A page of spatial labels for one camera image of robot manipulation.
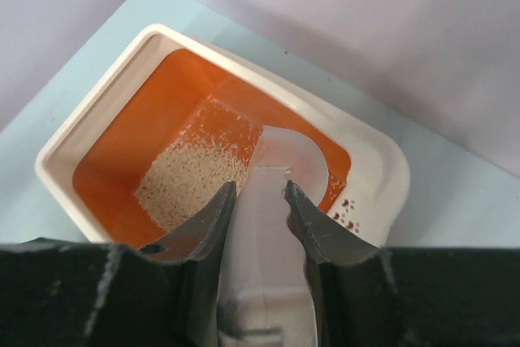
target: table surface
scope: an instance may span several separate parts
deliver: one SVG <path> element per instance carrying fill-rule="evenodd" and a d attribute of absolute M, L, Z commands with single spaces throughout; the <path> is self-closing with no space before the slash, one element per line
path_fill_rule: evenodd
<path fill-rule="evenodd" d="M 411 170 L 390 245 L 520 245 L 520 179 L 193 0 L 127 0 L 0 133 L 0 242 L 84 241 L 34 172 L 37 153 L 130 41 L 166 24 L 240 55 L 389 135 Z"/>

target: white plastic scoop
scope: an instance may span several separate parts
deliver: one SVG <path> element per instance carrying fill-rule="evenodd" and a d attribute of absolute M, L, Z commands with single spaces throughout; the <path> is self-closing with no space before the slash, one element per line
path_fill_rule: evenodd
<path fill-rule="evenodd" d="M 287 226 L 288 179 L 318 205 L 327 190 L 327 162 L 308 137 L 264 127 L 224 244 L 217 299 L 221 346 L 318 344 L 305 251 Z"/>

